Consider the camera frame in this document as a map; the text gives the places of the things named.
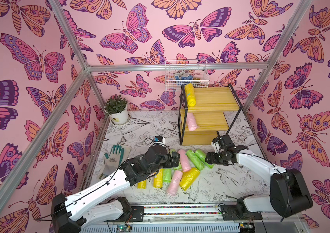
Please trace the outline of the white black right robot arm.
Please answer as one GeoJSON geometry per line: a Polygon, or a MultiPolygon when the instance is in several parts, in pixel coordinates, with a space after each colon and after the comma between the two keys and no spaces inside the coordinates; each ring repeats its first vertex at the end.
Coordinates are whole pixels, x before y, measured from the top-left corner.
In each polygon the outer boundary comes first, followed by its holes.
{"type": "Polygon", "coordinates": [[[214,151],[208,152],[207,164],[230,166],[239,164],[270,184],[267,195],[250,195],[238,198],[237,215],[251,213],[277,213],[282,218],[301,213],[313,207],[313,200],[300,171],[277,166],[254,154],[244,145],[235,145],[228,135],[218,136],[211,143],[214,151]]]}

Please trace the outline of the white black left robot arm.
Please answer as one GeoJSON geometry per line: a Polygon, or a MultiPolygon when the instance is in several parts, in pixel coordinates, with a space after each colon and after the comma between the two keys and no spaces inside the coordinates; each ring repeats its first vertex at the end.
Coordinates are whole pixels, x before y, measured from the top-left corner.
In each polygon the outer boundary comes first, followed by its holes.
{"type": "Polygon", "coordinates": [[[162,144],[150,146],[146,153],[124,161],[100,182],[76,193],[57,195],[52,201],[51,218],[56,233],[79,233],[88,226],[106,221],[126,221],[132,208],[126,198],[103,203],[112,195],[154,177],[161,169],[175,168],[180,155],[162,144]]]}

